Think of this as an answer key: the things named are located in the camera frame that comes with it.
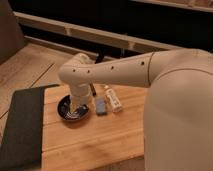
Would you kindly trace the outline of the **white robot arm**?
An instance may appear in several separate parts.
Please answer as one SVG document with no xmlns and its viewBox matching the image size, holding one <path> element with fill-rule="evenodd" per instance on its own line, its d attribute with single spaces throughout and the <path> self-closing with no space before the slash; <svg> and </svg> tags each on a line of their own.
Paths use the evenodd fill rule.
<svg viewBox="0 0 213 171">
<path fill-rule="evenodd" d="M 79 53 L 59 70 L 78 103 L 90 83 L 146 87 L 145 171 L 213 171 L 213 54 L 151 52 L 92 63 Z"/>
</svg>

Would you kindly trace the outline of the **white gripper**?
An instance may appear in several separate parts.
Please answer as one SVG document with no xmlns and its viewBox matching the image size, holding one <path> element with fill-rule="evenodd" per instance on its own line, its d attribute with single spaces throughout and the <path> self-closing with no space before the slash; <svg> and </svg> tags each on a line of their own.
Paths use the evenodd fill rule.
<svg viewBox="0 0 213 171">
<path fill-rule="evenodd" d="M 73 108 L 90 103 L 91 90 L 88 84 L 71 85 L 70 94 Z"/>
</svg>

